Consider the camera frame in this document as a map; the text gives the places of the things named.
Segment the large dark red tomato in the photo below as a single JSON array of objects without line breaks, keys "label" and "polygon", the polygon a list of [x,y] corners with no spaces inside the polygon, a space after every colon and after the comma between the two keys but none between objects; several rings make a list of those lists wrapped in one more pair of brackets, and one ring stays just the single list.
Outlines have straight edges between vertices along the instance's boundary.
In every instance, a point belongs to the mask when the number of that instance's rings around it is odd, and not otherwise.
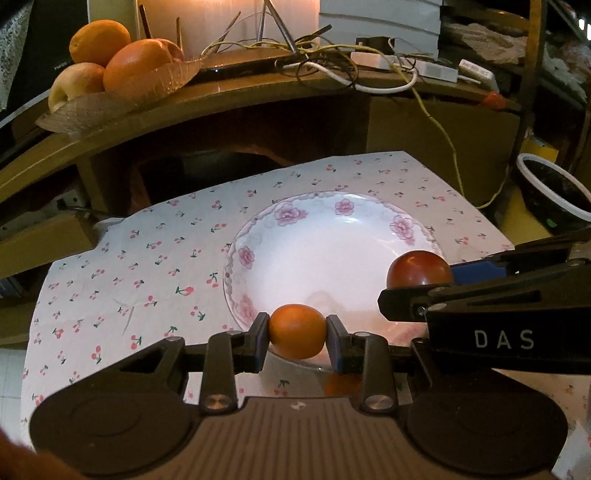
[{"label": "large dark red tomato", "polygon": [[449,284],[453,282],[450,265],[438,254],[424,250],[408,251],[391,264],[387,288]]}]

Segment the small orange tangerine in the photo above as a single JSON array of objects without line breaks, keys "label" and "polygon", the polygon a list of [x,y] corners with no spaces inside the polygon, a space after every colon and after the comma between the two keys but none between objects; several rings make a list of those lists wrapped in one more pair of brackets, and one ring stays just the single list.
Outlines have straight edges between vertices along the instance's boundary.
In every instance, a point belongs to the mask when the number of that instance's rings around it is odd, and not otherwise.
[{"label": "small orange tangerine", "polygon": [[303,304],[280,306],[270,316],[273,350],[288,360],[315,357],[325,346],[327,322],[322,313]]}]

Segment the white floral porcelain plate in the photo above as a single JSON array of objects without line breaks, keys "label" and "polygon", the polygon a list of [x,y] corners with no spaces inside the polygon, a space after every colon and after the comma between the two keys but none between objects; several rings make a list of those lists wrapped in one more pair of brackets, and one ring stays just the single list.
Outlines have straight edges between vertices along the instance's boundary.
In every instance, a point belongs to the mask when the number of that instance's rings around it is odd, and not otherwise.
[{"label": "white floral porcelain plate", "polygon": [[243,330],[259,312],[304,304],[338,315],[351,333],[406,346],[425,324],[388,321],[378,298],[390,265],[413,250],[443,253],[421,222],[393,204],[346,192],[290,197],[236,234],[223,270],[226,304]]}]

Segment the black bin white rim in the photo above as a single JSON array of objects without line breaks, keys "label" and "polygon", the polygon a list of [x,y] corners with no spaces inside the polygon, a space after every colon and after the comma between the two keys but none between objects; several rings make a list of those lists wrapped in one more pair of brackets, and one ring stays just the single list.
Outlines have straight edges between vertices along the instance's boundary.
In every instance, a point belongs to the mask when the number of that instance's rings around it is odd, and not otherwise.
[{"label": "black bin white rim", "polygon": [[516,165],[526,208],[552,235],[590,226],[590,190],[572,174],[531,153]]}]

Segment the cherry print tablecloth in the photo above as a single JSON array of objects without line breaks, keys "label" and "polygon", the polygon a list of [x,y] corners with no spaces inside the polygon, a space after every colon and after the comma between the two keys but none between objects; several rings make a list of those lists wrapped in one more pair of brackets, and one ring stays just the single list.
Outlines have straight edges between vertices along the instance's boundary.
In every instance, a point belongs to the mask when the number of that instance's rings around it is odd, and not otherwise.
[{"label": "cherry print tablecloth", "polygon": [[302,193],[346,191],[417,218],[453,261],[510,241],[451,185],[403,152],[332,157],[207,188],[101,223],[91,251],[52,264],[33,314],[20,416],[167,334],[235,329],[222,293],[231,241],[256,213]]}]

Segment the black flat router device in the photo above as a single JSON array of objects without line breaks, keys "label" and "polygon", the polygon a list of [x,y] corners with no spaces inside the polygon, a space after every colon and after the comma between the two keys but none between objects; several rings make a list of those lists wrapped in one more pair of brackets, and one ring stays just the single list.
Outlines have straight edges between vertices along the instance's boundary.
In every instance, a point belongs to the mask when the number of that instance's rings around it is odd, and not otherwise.
[{"label": "black flat router device", "polygon": [[288,59],[290,59],[290,56],[230,59],[215,58],[204,62],[198,75],[213,77],[259,75],[261,73],[272,71],[276,61]]}]

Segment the glass leaf fruit tray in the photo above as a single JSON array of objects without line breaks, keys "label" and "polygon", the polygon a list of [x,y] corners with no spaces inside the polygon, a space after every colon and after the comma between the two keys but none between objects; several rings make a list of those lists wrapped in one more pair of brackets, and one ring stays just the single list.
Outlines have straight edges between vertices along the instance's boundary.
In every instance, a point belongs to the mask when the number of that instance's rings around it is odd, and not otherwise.
[{"label": "glass leaf fruit tray", "polygon": [[43,130],[80,137],[135,111],[144,110],[184,87],[202,66],[200,58],[171,62],[132,79],[114,91],[92,93],[67,101],[54,113],[36,120]]}]

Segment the large orange on tray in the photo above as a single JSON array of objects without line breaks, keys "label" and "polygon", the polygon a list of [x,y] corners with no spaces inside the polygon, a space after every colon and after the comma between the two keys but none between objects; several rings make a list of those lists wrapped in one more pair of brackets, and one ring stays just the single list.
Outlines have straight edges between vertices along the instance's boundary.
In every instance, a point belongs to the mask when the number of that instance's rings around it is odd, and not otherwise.
[{"label": "large orange on tray", "polygon": [[173,61],[169,45],[157,39],[134,41],[119,50],[104,69],[103,86],[113,92],[127,82]]}]

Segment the red apple on tray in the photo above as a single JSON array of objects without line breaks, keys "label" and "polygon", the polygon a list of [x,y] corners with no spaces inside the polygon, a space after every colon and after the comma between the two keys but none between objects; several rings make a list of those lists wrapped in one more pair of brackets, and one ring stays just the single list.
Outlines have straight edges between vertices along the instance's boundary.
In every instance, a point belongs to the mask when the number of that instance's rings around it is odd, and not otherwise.
[{"label": "red apple on tray", "polygon": [[182,49],[170,40],[164,38],[158,38],[158,41],[166,48],[170,57],[175,62],[184,61],[184,53]]}]

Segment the yellow apple on tray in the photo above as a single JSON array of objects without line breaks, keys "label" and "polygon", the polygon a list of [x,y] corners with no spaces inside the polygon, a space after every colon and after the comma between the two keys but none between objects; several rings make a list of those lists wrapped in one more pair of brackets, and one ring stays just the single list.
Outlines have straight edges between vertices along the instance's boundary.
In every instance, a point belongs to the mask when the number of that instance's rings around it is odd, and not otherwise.
[{"label": "yellow apple on tray", "polygon": [[48,107],[55,112],[68,101],[102,92],[104,68],[91,62],[70,65],[55,79],[48,95]]}]

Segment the white lace cloth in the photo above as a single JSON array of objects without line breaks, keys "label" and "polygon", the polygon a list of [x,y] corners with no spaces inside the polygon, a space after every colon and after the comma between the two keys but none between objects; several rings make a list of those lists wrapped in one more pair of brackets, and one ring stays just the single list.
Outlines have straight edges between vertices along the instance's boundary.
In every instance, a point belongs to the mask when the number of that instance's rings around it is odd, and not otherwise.
[{"label": "white lace cloth", "polygon": [[1,110],[7,108],[23,55],[32,5],[32,1],[1,2]]}]

